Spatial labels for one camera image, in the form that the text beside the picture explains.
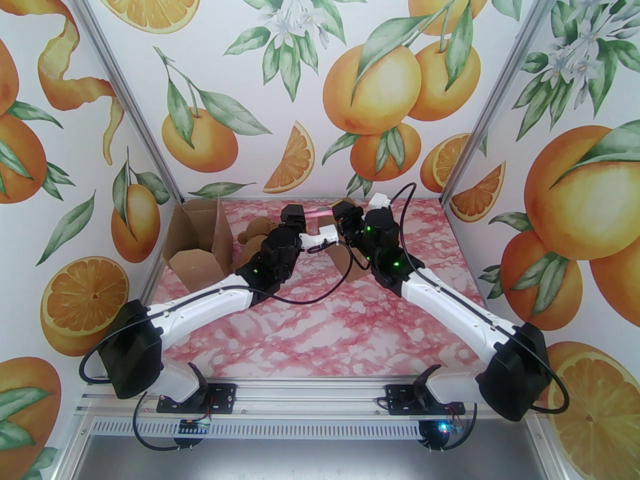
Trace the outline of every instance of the cardboard flap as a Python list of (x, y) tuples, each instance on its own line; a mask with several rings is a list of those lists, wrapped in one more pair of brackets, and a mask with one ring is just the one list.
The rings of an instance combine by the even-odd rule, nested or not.
[[(339, 199), (338, 201), (348, 201), (350, 203), (354, 203), (354, 200), (348, 197), (345, 199)], [(331, 226), (331, 224), (333, 224), (334, 226), (336, 225), (336, 220), (334, 220), (333, 217), (329, 215), (323, 215), (322, 217), (318, 217), (318, 227)], [(349, 260), (350, 260), (349, 251), (346, 249), (346, 247), (336, 244), (336, 245), (330, 246), (326, 251), (329, 254), (329, 257), (333, 261), (334, 265), (338, 267), (340, 274), (345, 275), (345, 272), (347, 272), (347, 269), (349, 268)], [(353, 249), (353, 253), (355, 254), (355, 257), (358, 259), (358, 261), (362, 265), (366, 265), (367, 260), (364, 258), (364, 256), (361, 254), (361, 252), (358, 249)], [(368, 272), (369, 272), (368, 270), (361, 269), (354, 262), (353, 266), (351, 267), (351, 272), (349, 272), (349, 275), (345, 279), (345, 282), (351, 283), (353, 281), (356, 281), (356, 279), (360, 279), (361, 277), (366, 275)]]
[(202, 249), (176, 252), (169, 260), (169, 266), (191, 293), (211, 286), (225, 277), (216, 257)]
[(182, 205), (198, 234), (197, 247), (205, 251), (211, 251), (213, 246), (218, 213), (217, 203), (212, 199), (190, 199)]
[(222, 201), (218, 199), (217, 216), (215, 219), (215, 234), (211, 251), (215, 254), (217, 261), (225, 275), (231, 274), (231, 263), (234, 255), (234, 236), (231, 233), (231, 226), (227, 220), (225, 208)]
[(199, 240), (194, 224), (180, 203), (176, 203), (162, 248), (162, 259), (169, 264), (169, 260), (178, 251), (196, 249), (198, 244)]

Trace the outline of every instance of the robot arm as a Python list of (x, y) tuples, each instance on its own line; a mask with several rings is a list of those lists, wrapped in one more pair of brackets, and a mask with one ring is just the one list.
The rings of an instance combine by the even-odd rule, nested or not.
[(370, 261), (377, 282), (433, 315), (486, 364), (478, 371), (432, 366), (414, 382), (416, 398), (426, 409), (434, 402), (486, 403), (503, 418), (519, 421), (551, 382), (531, 353), (549, 365), (542, 332), (530, 323), (517, 327), (478, 306), (405, 253), (389, 206), (386, 196), (376, 194), (366, 214), (348, 201), (332, 210), (339, 233)]
[(164, 350), (199, 327), (275, 294), (293, 274), (300, 252), (338, 242), (334, 226), (319, 231), (307, 234), (302, 206), (288, 205), (260, 251), (222, 281), (148, 308), (139, 300), (122, 306), (108, 338), (97, 347), (116, 395), (130, 398), (151, 391), (198, 407), (208, 388), (203, 375), (191, 363), (163, 358)]

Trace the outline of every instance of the metal base plate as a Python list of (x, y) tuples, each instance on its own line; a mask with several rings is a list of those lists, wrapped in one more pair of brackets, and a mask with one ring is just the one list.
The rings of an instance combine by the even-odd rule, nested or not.
[(449, 416), (450, 408), (459, 416), (465, 413), (465, 405), (461, 402), (441, 404), (435, 400), (432, 400), (425, 410), (416, 399), (413, 384), (387, 384), (384, 386), (384, 394), (391, 416)]
[(185, 407), (172, 398), (160, 396), (155, 411), (164, 414), (231, 414), (236, 402), (237, 384), (208, 384), (208, 391), (197, 409)]

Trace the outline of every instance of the white connector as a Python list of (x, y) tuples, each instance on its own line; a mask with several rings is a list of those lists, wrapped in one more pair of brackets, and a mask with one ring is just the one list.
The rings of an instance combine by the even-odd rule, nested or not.
[(366, 210), (379, 210), (380, 208), (389, 208), (391, 206), (391, 199), (386, 195), (376, 192), (373, 197), (368, 200)]
[(319, 245), (336, 243), (339, 239), (338, 230), (333, 224), (330, 224), (329, 226), (322, 226), (321, 228), (319, 228), (317, 235), (300, 233), (300, 238), (302, 239), (302, 249), (304, 250)]

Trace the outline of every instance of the pink marble tabletop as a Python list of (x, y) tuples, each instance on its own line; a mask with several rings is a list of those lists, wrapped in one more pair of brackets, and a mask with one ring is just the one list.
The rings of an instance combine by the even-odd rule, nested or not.
[[(237, 236), (258, 215), (280, 218), (283, 199), (226, 199), (231, 231)], [(306, 209), (329, 199), (304, 199)], [(400, 217), (404, 201), (396, 203)], [(317, 233), (317, 221), (308, 222)], [(413, 199), (404, 231), (407, 248), (442, 281), (483, 304), (438, 199)], [(240, 251), (234, 245), (234, 254)], [(309, 300), (341, 278), (326, 253), (302, 253), (295, 272), (278, 295)], [(165, 269), (153, 302), (187, 295), (178, 277)], [(428, 366), (471, 366), (478, 357), (455, 334), (422, 309), (383, 290), (368, 273), (341, 286), (322, 302), (297, 306), (267, 300), (242, 313), (220, 318), (192, 332), (166, 351), (194, 362), (206, 377), (310, 377), (417, 375)]]

